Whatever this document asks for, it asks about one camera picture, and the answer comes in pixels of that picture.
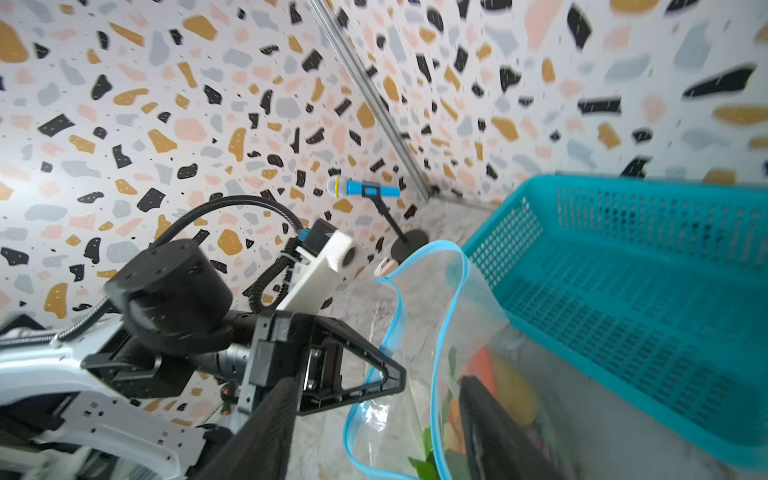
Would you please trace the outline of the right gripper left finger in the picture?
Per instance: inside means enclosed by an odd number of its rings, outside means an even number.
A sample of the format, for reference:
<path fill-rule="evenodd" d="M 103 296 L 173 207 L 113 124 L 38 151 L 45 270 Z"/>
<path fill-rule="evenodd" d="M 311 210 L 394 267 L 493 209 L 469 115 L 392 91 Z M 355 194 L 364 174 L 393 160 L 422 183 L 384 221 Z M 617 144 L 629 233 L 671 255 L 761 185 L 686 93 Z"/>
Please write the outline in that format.
<path fill-rule="evenodd" d="M 297 417 L 299 384 L 284 377 L 270 387 L 241 386 L 237 400 L 253 411 L 232 432 L 207 423 L 204 447 L 190 479 L 284 479 Z"/>

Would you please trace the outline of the clear zip top bag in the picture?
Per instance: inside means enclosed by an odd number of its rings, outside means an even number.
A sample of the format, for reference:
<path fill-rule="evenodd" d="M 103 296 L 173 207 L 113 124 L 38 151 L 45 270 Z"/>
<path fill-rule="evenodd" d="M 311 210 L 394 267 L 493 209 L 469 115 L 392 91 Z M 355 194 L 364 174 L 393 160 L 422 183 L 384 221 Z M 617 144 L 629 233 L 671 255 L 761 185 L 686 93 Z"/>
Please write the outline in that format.
<path fill-rule="evenodd" d="M 395 310 L 380 350 L 406 371 L 405 390 L 354 406 L 345 423 L 343 444 L 366 479 L 419 479 L 409 457 L 426 454 L 422 433 L 431 430 L 438 472 L 453 479 L 445 464 L 443 427 L 460 430 L 459 382 L 470 358 L 482 347 L 508 359 L 530 382 L 539 400 L 536 420 L 521 426 L 529 440 L 563 475 L 578 477 L 578 462 L 559 424 L 553 403 L 523 368 L 530 342 L 513 327 L 479 269 L 449 241 L 432 242 L 381 279 L 395 296 Z"/>

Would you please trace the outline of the yellow green toy mango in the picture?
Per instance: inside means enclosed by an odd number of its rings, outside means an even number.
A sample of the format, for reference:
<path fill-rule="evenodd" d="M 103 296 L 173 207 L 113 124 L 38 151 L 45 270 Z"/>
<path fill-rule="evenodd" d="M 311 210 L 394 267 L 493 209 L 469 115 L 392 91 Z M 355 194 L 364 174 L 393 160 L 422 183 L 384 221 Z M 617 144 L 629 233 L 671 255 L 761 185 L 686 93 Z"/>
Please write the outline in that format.
<path fill-rule="evenodd" d="M 506 358 L 491 354 L 495 397 L 519 425 L 532 424 L 539 414 L 539 400 L 530 382 Z"/>

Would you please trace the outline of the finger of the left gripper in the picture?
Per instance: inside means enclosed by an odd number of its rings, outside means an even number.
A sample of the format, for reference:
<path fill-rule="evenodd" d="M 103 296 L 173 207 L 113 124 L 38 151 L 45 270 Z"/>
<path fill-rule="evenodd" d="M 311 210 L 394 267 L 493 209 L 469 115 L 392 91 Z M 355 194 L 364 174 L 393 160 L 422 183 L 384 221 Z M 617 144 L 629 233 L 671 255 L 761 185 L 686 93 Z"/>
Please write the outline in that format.
<path fill-rule="evenodd" d="M 341 320 L 312 316 L 299 414 L 307 416 L 402 393 L 406 371 Z"/>

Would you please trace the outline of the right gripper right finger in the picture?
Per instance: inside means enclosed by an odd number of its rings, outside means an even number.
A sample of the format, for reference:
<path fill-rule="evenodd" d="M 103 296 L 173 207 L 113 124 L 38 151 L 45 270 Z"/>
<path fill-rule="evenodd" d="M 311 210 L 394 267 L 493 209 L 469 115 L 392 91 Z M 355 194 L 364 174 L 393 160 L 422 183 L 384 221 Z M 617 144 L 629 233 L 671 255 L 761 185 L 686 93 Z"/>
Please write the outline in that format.
<path fill-rule="evenodd" d="M 464 376 L 459 385 L 460 415 L 471 478 L 563 477 L 477 377 Z"/>

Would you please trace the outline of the orange toy carrot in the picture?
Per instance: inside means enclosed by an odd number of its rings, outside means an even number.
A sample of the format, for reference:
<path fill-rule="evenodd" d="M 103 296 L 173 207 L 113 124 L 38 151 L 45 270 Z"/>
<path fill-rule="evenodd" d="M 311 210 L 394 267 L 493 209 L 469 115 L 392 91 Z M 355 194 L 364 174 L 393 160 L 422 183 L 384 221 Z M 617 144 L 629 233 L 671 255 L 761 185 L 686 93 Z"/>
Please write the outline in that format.
<path fill-rule="evenodd" d="M 492 355 L 487 346 L 479 349 L 469 360 L 467 374 L 477 377 L 489 393 L 496 396 L 496 382 Z"/>

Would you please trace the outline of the teal plastic basket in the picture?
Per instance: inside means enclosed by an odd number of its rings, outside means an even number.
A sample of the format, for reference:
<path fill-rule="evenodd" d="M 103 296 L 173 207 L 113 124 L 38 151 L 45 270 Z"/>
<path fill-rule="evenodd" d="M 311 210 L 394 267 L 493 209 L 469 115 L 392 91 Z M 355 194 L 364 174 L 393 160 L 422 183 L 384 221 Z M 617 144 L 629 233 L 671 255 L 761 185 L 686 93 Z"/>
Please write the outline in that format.
<path fill-rule="evenodd" d="M 767 193 L 526 181 L 464 247 L 510 322 L 715 458 L 767 467 Z"/>

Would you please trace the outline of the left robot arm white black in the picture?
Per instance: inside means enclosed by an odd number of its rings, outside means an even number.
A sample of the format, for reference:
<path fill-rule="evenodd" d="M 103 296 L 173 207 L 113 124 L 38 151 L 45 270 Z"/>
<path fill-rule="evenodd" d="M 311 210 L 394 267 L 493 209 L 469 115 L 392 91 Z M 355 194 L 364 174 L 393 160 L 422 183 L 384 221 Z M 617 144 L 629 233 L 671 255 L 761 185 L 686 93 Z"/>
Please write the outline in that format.
<path fill-rule="evenodd" d="M 119 317 L 76 340 L 35 346 L 26 329 L 1 354 L 1 462 L 77 478 L 91 451 L 163 479 L 282 479 L 298 417 L 400 393 L 404 368 L 319 311 L 353 269 L 342 233 L 298 252 L 281 307 L 232 309 L 233 295 L 190 239 L 141 252 L 107 284 Z M 236 431 L 153 416 L 138 401 L 178 395 L 195 372 L 235 386 Z"/>

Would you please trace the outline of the green toy leaf vegetable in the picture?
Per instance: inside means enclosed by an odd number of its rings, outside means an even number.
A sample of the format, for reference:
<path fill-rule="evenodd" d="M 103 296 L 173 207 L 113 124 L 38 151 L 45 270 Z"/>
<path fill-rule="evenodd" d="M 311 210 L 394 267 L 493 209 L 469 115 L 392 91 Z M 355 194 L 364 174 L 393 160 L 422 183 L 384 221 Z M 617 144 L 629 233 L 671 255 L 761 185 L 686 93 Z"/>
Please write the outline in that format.
<path fill-rule="evenodd" d="M 423 459 L 409 457 L 409 464 L 415 470 L 419 479 L 442 479 L 441 474 L 438 472 L 429 427 L 423 430 L 422 443 L 426 456 Z M 466 466 L 463 440 L 460 438 L 460 430 L 457 430 L 452 422 L 444 424 L 443 447 L 445 464 L 451 473 L 451 477 L 453 479 L 463 479 L 465 477 L 463 468 Z"/>

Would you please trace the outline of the blue microphone on stand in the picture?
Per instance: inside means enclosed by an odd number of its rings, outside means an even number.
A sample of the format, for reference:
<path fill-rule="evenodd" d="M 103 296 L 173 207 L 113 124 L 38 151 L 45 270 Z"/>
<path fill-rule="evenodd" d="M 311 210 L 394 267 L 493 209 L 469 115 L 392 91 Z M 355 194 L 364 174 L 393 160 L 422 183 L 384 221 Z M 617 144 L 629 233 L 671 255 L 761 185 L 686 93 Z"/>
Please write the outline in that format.
<path fill-rule="evenodd" d="M 328 193 L 336 198 L 362 197 L 370 200 L 377 212 L 386 220 L 397 235 L 390 250 L 390 258 L 402 264 L 412 254 L 429 243 L 429 236 L 423 230 L 404 232 L 391 215 L 384 198 L 399 198 L 398 187 L 383 186 L 375 182 L 354 181 L 342 175 L 333 175 L 327 182 Z"/>

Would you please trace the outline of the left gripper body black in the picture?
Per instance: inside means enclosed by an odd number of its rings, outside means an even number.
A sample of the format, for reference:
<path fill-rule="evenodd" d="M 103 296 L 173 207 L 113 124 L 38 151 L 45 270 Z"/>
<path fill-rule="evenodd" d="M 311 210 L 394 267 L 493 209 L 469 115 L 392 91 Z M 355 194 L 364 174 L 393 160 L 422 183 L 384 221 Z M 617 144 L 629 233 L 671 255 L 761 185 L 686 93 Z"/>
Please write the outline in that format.
<path fill-rule="evenodd" d="M 277 310 L 276 300 L 249 311 L 233 309 L 233 294 L 193 240 L 150 248 L 106 284 L 121 325 L 81 366 L 132 399 L 177 396 L 194 371 L 240 387 L 270 387 L 302 378 L 310 318 Z"/>

